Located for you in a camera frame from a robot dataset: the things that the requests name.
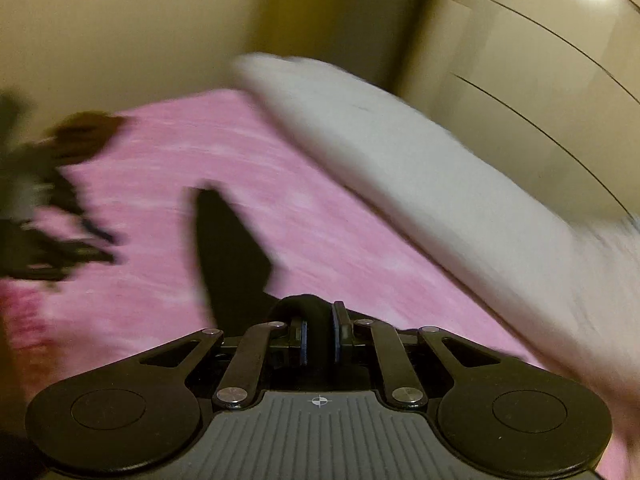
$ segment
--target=white pillow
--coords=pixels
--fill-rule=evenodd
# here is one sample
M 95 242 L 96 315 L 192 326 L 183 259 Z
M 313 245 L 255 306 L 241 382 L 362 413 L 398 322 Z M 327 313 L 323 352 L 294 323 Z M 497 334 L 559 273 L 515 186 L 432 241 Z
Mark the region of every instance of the white pillow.
M 614 337 L 628 332 L 625 319 L 631 320 L 636 304 L 635 295 L 620 292 L 620 280 L 633 275 L 631 266 L 620 263 L 624 277 L 609 276 L 602 286 L 598 277 L 610 262 L 588 235 L 442 127 L 347 72 L 265 54 L 239 58 L 235 72 L 290 140 L 379 208 L 540 351 L 592 382 L 613 368 L 608 376 L 615 383 L 640 392 L 639 346 L 632 336 Z M 614 297 L 610 307 L 606 297 Z M 617 309 L 614 316 L 607 315 L 609 308 Z M 632 317 L 632 326 L 640 326 L 638 315 Z

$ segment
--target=bed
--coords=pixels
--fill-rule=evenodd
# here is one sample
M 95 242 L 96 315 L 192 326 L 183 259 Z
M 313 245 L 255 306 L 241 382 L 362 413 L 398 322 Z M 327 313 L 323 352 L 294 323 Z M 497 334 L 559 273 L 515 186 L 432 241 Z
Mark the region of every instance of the bed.
M 28 396 L 48 383 L 214 323 L 197 278 L 188 187 L 220 183 L 276 264 L 269 293 L 311 293 L 399 328 L 435 325 L 541 365 L 437 264 L 292 147 L 247 93 L 217 90 L 124 113 L 134 120 L 72 168 L 122 264 L 89 264 L 58 290 L 4 282 L 4 320 Z M 45 211 L 52 232 L 78 234 Z M 625 443 L 600 463 L 622 480 Z

